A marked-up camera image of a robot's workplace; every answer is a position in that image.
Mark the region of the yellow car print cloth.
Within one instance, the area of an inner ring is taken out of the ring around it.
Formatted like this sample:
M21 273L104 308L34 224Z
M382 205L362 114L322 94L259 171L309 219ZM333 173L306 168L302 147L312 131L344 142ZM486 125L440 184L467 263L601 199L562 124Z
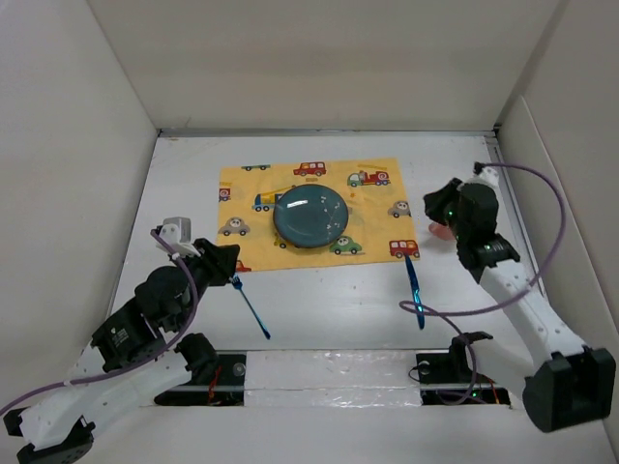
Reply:
M326 246L295 246L277 231L276 203L301 186L343 199L348 222ZM239 245L241 272L291 270L420 257L412 211L394 158L254 163L221 170L218 244Z

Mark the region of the teal ceramic plate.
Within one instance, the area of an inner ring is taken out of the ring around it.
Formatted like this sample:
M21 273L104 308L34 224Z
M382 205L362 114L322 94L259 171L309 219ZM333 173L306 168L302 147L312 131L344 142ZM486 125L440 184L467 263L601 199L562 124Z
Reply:
M276 232L295 247L326 247L343 235L350 213L343 197L323 185L302 185L286 192L273 212Z

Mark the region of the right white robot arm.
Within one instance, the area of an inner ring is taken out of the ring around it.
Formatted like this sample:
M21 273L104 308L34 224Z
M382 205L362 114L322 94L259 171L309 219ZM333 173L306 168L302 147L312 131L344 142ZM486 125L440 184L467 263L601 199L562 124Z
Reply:
M516 395L544 433L603 420L611 412L616 362L605 348L587 346L532 288L518 253L496 231L495 189L488 181L454 178L425 195L425 213L455 235L460 264L500 304L530 359L483 337L475 350L452 352L447 368L460 381L482 371Z

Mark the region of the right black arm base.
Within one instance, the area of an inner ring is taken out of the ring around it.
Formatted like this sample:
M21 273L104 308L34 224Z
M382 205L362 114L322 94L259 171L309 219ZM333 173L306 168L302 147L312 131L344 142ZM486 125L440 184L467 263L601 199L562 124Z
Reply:
M509 393L482 374L469 390L472 362L465 341L470 343L490 339L484 332L457 335L444 350L422 351L416 354L415 364L408 377L420 386L423 406L511 405Z

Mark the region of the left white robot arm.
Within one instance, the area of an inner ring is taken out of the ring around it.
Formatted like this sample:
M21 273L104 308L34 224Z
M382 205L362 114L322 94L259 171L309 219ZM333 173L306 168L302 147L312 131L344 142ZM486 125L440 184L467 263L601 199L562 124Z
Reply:
M75 463L96 437L160 394L216 378L220 357L202 333L190 333L199 302L235 276L240 248L197 239L187 252L170 245L158 267L93 333L67 380L34 390L1 410L8 435L24 440L20 463Z

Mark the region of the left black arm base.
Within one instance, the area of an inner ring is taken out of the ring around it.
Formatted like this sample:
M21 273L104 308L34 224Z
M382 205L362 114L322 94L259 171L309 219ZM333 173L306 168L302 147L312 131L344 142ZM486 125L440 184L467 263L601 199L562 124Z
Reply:
M184 336L175 349L189 359L191 379L154 398L158 406L236 407L245 403L247 353L218 351L203 333Z

